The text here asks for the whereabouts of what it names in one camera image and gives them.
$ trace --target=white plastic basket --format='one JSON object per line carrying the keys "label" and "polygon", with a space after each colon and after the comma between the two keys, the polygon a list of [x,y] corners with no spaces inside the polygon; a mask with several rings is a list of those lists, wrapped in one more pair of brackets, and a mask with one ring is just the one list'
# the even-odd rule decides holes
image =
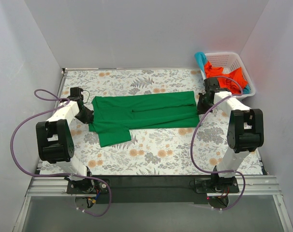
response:
{"label": "white plastic basket", "polygon": [[[212,66],[214,67],[223,67],[223,73],[231,73],[233,70],[236,70],[237,68],[242,69],[242,75],[245,80],[247,80],[250,88],[249,94],[243,94],[240,97],[237,97],[238,99],[242,100],[246,97],[253,96],[256,93],[255,87],[253,85],[252,80],[249,77],[249,74],[240,58],[240,56],[237,53],[234,52],[214,52],[214,53],[206,53],[205,56],[207,59],[211,62]],[[204,72],[201,71],[201,74],[203,78],[205,79]]]}

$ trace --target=green shirt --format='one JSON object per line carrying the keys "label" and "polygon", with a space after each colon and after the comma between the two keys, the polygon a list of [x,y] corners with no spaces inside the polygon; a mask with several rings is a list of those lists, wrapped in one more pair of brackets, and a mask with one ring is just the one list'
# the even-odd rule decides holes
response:
{"label": "green shirt", "polygon": [[89,131],[98,133],[101,147],[131,140],[131,129],[196,127],[199,122],[193,91],[95,97],[92,104]]}

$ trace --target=floral tablecloth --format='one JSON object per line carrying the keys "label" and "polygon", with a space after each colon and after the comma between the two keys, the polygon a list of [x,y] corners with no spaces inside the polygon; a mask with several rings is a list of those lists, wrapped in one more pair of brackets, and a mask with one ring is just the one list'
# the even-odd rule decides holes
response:
{"label": "floral tablecloth", "polygon": [[[93,109],[95,96],[129,96],[165,92],[195,92],[196,101],[203,79],[196,70],[108,70],[69,71],[62,97],[70,87],[90,92],[86,107]],[[88,93],[84,92],[85,101]],[[198,130],[194,144],[196,163],[213,170],[221,162],[228,147],[226,133],[228,116],[216,108]],[[70,124],[75,155],[93,174],[169,175],[203,174],[190,160],[190,141],[194,128],[131,130],[132,140],[101,148],[98,135],[88,131],[88,125],[74,119]],[[243,174],[262,174],[257,154],[251,153],[241,164]],[[61,173],[62,170],[44,161],[41,174]]]}

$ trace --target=white wall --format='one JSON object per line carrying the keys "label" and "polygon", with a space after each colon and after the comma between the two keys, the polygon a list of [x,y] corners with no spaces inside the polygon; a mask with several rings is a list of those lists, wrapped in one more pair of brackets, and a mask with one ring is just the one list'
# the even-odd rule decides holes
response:
{"label": "white wall", "polygon": [[[0,232],[12,231],[30,181],[12,161],[11,134],[23,119],[53,107],[33,91],[57,92],[60,78],[61,69],[24,1],[0,0]],[[36,122],[25,125],[15,141],[18,160],[31,171],[38,161]]]}
{"label": "white wall", "polygon": [[293,223],[293,0],[271,0],[241,58],[257,88],[246,101],[264,113],[263,163],[277,175]]}
{"label": "white wall", "polygon": [[25,0],[62,68],[196,67],[240,53],[268,0]]}

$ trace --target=red cloth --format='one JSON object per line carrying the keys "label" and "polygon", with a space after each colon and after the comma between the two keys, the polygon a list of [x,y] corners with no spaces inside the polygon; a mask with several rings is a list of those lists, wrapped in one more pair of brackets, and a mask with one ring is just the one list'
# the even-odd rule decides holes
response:
{"label": "red cloth", "polygon": [[[223,67],[213,67],[210,61],[208,61],[205,64],[205,76],[206,78],[215,76],[227,76],[238,82],[242,89],[244,89],[245,86],[248,84],[248,82],[242,76],[241,67],[232,71],[230,74],[223,74],[223,69]],[[227,88],[235,94],[241,93],[240,88],[233,81],[228,80],[226,78],[218,78],[218,80],[221,88]]]}

